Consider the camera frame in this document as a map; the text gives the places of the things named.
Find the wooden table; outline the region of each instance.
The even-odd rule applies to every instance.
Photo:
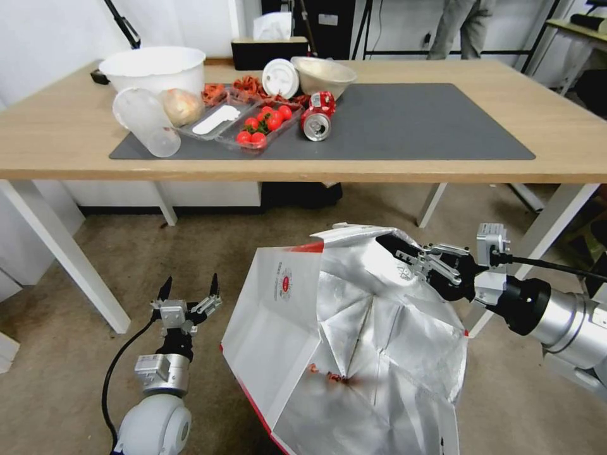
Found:
[[[592,50],[597,49],[607,52],[607,35],[565,20],[550,19],[546,21],[546,25],[555,28],[557,34],[585,44],[584,48],[575,56],[575,62],[569,71],[567,71],[561,85],[560,94],[565,95],[571,88],[578,73],[582,71],[582,67],[590,57],[590,54],[592,54]]]
[[[454,83],[529,148],[533,161],[123,161],[108,158],[125,137],[111,114],[111,87],[83,68],[0,114],[0,190],[118,332],[128,316],[31,182],[33,179],[144,180],[169,221],[175,213],[155,181],[353,181],[566,183],[515,249],[540,257],[607,181],[607,125],[496,61],[349,61],[359,83]],[[240,76],[208,66],[209,82]],[[436,199],[431,194],[426,205]],[[521,278],[529,270],[521,268]]]

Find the white plastic bowl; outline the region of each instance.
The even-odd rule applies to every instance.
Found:
[[[327,90],[337,99],[356,80],[354,70],[333,60],[292,57],[291,63],[299,73],[302,90],[307,95]]]
[[[99,69],[117,92],[141,87],[159,94],[181,88],[193,94],[204,91],[206,55],[191,47],[144,47],[104,60]]]

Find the gray carpet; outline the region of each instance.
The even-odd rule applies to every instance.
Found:
[[[534,216],[503,185],[450,185],[430,225],[413,220],[427,185],[344,185],[345,197],[321,210],[272,209],[262,215],[183,217],[163,227],[155,215],[92,216],[78,243],[131,316],[116,336],[55,264],[40,283],[0,304],[0,331],[21,342],[10,372],[0,375],[0,453],[107,454],[110,434],[99,409],[103,378],[119,347],[149,319],[148,302],[168,275],[172,296],[199,299],[219,274],[224,306],[194,340],[187,406],[193,430],[185,454],[277,454],[218,350],[258,246],[294,245],[334,222],[398,226],[422,242],[474,247],[478,223],[509,221],[514,243]],[[560,258],[552,250],[550,259]],[[574,278],[534,272],[562,290]],[[460,313],[468,309],[458,304]],[[133,366],[161,343],[151,328],[118,363],[110,411],[118,425],[142,397]],[[458,407],[465,455],[602,454],[607,406],[543,369],[537,343],[512,334],[495,317],[470,342]]]

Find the red soda can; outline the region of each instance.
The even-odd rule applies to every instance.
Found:
[[[304,111],[300,120],[303,133],[309,140],[317,142],[327,139],[335,107],[335,98],[331,92],[318,92],[310,97],[310,107]]]

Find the crumpled foil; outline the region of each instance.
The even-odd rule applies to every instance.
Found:
[[[321,343],[274,432],[298,455],[447,454],[467,338],[452,307],[375,237],[390,227],[336,225],[318,282]]]

